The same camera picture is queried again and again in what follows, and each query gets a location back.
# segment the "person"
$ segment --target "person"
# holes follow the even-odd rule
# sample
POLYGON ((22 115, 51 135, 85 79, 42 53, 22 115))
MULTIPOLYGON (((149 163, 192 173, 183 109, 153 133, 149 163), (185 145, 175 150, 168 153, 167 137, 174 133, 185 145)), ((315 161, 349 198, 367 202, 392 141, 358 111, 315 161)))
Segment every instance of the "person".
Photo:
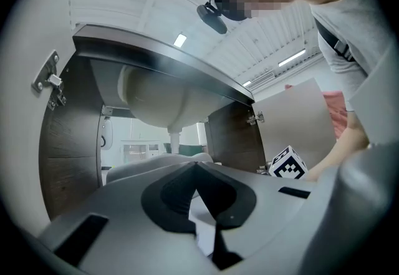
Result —
MULTIPOLYGON (((280 9, 295 0, 227 0, 228 11, 241 11, 246 17, 260 16, 270 9, 280 9)), ((349 45, 355 60, 338 55, 319 34, 319 47, 342 85, 348 112, 347 126, 330 153, 309 170, 306 178, 316 181, 329 166, 368 146, 365 130, 349 99, 360 87, 394 38, 377 0, 305 0, 314 17, 336 38, 349 45)))

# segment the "white cabinet door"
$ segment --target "white cabinet door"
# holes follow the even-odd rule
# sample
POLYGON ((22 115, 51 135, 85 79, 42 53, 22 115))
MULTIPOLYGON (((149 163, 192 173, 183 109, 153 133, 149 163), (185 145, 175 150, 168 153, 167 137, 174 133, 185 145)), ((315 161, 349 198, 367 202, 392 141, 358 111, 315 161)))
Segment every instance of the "white cabinet door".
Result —
POLYGON ((310 79, 272 97, 252 104, 266 161, 291 145, 308 169, 318 164, 332 149, 336 139, 322 92, 310 79))

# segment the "white corrugated ceiling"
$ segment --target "white corrugated ceiling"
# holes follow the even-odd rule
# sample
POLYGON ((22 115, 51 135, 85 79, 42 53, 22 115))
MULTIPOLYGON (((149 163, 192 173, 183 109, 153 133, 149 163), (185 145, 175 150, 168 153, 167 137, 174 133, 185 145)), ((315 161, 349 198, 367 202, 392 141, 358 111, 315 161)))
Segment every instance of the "white corrugated ceiling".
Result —
POLYGON ((265 72, 276 74, 320 54, 308 4, 296 1, 281 11, 243 22, 224 21, 220 35, 203 23, 196 7, 207 0, 70 0, 71 24, 99 24, 141 32, 167 44, 187 36, 181 50, 215 66, 243 84, 265 72), (296 60, 278 63, 306 48, 296 60))

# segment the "dark wood panel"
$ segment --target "dark wood panel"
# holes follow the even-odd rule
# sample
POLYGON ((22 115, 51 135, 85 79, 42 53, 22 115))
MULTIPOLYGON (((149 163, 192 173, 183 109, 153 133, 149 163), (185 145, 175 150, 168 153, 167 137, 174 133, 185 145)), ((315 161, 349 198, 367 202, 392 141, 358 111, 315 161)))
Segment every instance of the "dark wood panel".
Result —
POLYGON ((96 157, 49 158, 47 165, 48 180, 53 182, 47 209, 52 218, 76 207, 99 187, 96 157))
POLYGON ((206 140, 215 162, 250 172, 266 164, 259 129, 246 123, 252 114, 252 108, 234 102, 208 117, 206 140))
POLYGON ((102 99, 91 65, 73 58, 61 74, 67 103, 52 112, 48 128, 48 156, 92 157, 97 153, 97 131, 102 99))
POLYGON ((103 103, 91 65, 73 57, 60 77, 67 103, 46 110, 39 145, 41 188, 50 219, 76 207, 102 185, 103 103))

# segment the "pink fabric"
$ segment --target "pink fabric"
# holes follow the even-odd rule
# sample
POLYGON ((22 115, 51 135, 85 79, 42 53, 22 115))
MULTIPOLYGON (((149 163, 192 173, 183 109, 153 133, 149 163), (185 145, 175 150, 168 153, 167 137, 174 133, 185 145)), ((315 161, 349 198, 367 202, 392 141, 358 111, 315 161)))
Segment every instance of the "pink fabric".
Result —
MULTIPOLYGON (((286 90, 292 85, 286 84, 286 90)), ((347 127, 347 109, 342 91, 323 92, 327 107, 329 108, 332 124, 334 126, 335 137, 338 139, 347 127)))

